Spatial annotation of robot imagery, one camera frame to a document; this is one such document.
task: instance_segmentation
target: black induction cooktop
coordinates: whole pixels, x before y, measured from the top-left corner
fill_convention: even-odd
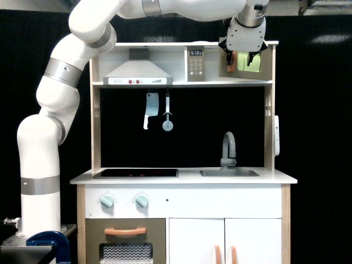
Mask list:
[[[114,169],[108,168],[94,175],[94,179],[120,178],[177,178],[177,169]]]

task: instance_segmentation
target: orange handle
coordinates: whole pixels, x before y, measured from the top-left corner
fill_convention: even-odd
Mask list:
[[[216,264],[221,264],[220,247],[218,245],[215,246],[215,255],[216,255]]]
[[[232,252],[232,264],[237,264],[237,254],[236,254],[235,246],[231,247],[231,252]]]
[[[237,51],[232,52],[232,61],[230,65],[227,65],[227,72],[233,73],[237,68]]]
[[[105,235],[139,235],[145,234],[147,229],[145,227],[127,230],[116,230],[113,228],[106,228],[104,230]]]

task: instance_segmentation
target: wooden toy kitchen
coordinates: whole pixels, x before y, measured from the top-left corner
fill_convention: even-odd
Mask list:
[[[257,70],[248,70],[239,54],[238,69],[228,72],[215,42],[117,43],[90,61],[92,168],[70,182],[78,191],[79,263],[290,263],[290,185],[297,180],[274,168],[278,42],[266,43],[253,62]],[[148,109],[149,89],[159,87],[170,93],[262,88],[264,166],[228,163],[234,140],[226,133],[221,167],[102,167],[101,90],[144,88],[148,119],[155,115],[155,106]]]

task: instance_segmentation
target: countertop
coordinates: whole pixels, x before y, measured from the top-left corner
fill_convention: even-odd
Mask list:
[[[200,171],[217,170],[217,168],[174,168],[178,169],[177,178],[114,178],[114,179],[93,179],[93,176],[107,168],[100,168],[93,172],[88,170],[80,176],[72,179],[71,184],[295,184],[297,180],[278,171],[271,171],[262,167],[238,167],[237,169],[249,169],[259,177],[202,177]]]

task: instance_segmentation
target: range hood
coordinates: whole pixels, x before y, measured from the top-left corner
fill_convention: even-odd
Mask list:
[[[172,85],[171,75],[149,60],[148,49],[130,49],[129,60],[103,77],[105,85]]]

